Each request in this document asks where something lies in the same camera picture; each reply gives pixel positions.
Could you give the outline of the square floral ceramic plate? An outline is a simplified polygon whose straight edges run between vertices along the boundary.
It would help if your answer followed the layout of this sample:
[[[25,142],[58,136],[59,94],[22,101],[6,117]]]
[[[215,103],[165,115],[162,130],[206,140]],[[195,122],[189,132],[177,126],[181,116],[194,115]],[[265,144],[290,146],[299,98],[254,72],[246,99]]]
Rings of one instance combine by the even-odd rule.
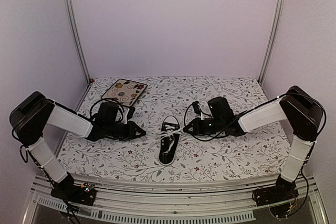
[[[136,103],[147,87],[148,85],[144,83],[118,79],[101,98],[113,99],[126,107],[130,107]]]

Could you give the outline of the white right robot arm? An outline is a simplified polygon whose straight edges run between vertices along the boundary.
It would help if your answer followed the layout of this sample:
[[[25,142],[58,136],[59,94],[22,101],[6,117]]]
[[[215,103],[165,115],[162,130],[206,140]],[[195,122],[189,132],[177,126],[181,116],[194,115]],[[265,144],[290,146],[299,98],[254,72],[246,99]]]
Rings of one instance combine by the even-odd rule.
[[[271,190],[276,201],[284,200],[291,194],[297,176],[310,159],[312,149],[327,122],[327,114],[320,102],[298,86],[240,114],[234,114],[224,97],[208,101],[211,117],[204,119],[203,112],[185,125],[183,131],[192,136],[210,136],[221,133],[226,136],[242,136],[263,126],[288,121],[293,130],[293,140],[287,161]]]

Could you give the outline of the aluminium frame post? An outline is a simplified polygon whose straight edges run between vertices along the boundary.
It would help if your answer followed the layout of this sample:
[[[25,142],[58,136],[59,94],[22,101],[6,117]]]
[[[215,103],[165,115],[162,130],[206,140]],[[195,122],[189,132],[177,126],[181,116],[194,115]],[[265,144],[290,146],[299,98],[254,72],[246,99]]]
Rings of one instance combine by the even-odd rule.
[[[261,69],[260,69],[259,76],[258,76],[258,83],[261,86],[263,85],[266,79],[267,70],[268,70],[268,67],[271,61],[272,51],[274,49],[274,45],[276,42],[277,31],[278,31],[278,27],[279,27],[279,23],[281,19],[281,13],[282,13],[282,9],[284,6],[284,2],[285,0],[276,0],[270,35],[269,35],[265,55],[264,55],[264,58],[261,64]]]
[[[64,0],[64,2],[65,2],[65,7],[66,7],[68,20],[69,20],[70,30],[71,30],[71,34],[72,34],[73,41],[74,41],[74,44],[75,44],[75,49],[76,49],[76,52],[77,52],[77,56],[78,56],[79,64],[80,64],[80,67],[81,67],[81,71],[83,73],[83,76],[84,76],[84,79],[85,79],[86,83],[89,85],[91,83],[91,76],[90,76],[90,73],[89,73],[89,68],[88,68],[87,61],[86,61],[84,53],[83,53],[82,44],[81,44],[81,41],[80,41],[80,35],[79,35],[78,27],[77,27],[74,6],[73,6],[73,3],[72,3],[72,0]]]

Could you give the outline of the aluminium front rail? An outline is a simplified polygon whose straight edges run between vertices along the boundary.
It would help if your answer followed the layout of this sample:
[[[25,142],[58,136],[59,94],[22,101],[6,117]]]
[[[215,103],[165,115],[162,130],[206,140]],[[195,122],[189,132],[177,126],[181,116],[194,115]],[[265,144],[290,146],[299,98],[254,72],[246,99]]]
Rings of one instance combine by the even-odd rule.
[[[298,178],[293,215],[280,217],[284,203],[257,206],[253,191],[275,184],[276,176],[218,182],[128,182],[75,175],[76,184],[95,184],[92,206],[66,205],[51,196],[50,183],[36,176],[23,223],[328,223],[314,178]]]

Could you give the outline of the left aluminium frame post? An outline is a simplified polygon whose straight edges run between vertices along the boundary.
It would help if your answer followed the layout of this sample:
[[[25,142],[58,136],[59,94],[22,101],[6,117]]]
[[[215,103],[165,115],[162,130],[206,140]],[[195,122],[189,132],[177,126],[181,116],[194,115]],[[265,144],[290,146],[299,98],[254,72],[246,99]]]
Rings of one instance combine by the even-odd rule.
[[[89,68],[88,68],[87,61],[86,61],[84,53],[83,53],[82,44],[81,44],[81,41],[80,41],[80,35],[79,35],[78,27],[77,27],[74,6],[73,6],[73,3],[72,3],[72,0],[64,0],[64,2],[65,2],[65,7],[66,7],[68,20],[69,20],[70,30],[71,30],[71,34],[72,34],[73,41],[74,41],[74,44],[75,44],[75,49],[76,49],[76,52],[77,52],[77,56],[78,56],[79,64],[80,64],[80,67],[81,67],[81,71],[83,73],[83,76],[84,76],[84,79],[85,79],[86,83],[89,85],[91,83],[91,76],[90,76],[90,73],[89,73]]]

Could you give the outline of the black canvas sneaker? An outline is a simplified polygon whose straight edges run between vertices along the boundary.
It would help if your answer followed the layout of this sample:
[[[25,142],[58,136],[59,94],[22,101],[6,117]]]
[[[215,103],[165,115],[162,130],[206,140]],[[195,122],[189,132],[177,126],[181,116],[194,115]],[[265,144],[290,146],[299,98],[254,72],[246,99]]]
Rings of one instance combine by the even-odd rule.
[[[178,142],[181,137],[181,126],[175,116],[167,116],[161,125],[159,161],[170,165],[175,158]]]

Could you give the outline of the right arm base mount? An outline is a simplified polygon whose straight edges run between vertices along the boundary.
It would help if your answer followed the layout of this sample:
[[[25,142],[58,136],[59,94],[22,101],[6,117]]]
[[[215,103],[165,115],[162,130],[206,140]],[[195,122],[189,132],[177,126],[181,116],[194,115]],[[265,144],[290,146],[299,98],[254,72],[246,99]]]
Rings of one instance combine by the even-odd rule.
[[[307,187],[305,197],[299,202],[299,193],[296,184],[277,183],[271,187],[259,187],[252,192],[252,200],[257,206],[272,205],[269,207],[270,213],[277,219],[286,219],[297,213],[306,203],[309,187]]]

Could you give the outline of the right aluminium frame post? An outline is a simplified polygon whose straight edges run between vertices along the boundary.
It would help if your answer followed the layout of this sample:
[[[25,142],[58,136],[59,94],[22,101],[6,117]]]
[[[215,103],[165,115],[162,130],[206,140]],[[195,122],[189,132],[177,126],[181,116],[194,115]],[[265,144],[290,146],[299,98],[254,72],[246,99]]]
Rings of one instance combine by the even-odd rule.
[[[281,13],[282,13],[282,9],[284,6],[284,2],[285,0],[276,0],[270,35],[269,35],[265,55],[264,55],[264,58],[261,64],[261,69],[260,69],[259,76],[258,76],[258,83],[261,86],[263,85],[266,79],[267,70],[268,70],[268,67],[271,61],[272,51],[274,49],[274,45],[276,42],[277,31],[278,31],[278,27],[279,27],[279,23],[281,19]]]

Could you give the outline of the floral patterned table mat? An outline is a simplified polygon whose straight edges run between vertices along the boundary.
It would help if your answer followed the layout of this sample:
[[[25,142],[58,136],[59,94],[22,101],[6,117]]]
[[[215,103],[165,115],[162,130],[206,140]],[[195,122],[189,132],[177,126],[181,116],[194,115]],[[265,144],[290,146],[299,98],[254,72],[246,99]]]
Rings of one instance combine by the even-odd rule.
[[[280,123],[209,142],[184,134],[173,163],[159,162],[159,134],[167,116],[189,122],[195,117],[190,108],[193,101],[207,111],[208,100],[218,96],[225,97],[235,113],[251,109],[267,100],[254,78],[137,77],[136,81],[147,88],[135,103],[132,119],[146,136],[129,142],[90,142],[68,133],[58,154],[68,172],[132,182],[204,183],[282,171],[290,144]]]

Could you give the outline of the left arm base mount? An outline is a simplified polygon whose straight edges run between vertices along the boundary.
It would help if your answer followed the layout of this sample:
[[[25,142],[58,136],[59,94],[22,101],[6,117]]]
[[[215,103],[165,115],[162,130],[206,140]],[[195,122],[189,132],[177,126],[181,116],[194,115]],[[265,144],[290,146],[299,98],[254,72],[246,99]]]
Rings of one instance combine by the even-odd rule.
[[[51,196],[86,206],[93,206],[97,191],[95,184],[84,183],[75,185],[74,183],[56,183],[51,190]]]

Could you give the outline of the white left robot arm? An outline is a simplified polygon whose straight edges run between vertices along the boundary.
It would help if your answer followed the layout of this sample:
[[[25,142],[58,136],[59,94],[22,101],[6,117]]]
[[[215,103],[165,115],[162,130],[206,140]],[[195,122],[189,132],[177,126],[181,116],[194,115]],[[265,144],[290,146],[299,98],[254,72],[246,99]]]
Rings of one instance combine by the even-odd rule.
[[[43,131],[46,125],[55,126],[92,142],[103,138],[130,141],[146,135],[145,130],[130,120],[133,107],[122,105],[111,98],[102,98],[97,104],[100,105],[98,112],[90,113],[87,118],[35,91],[9,116],[13,138],[21,142],[37,165],[58,183],[58,192],[67,200],[77,197],[78,188],[68,181],[69,173],[45,142]]]

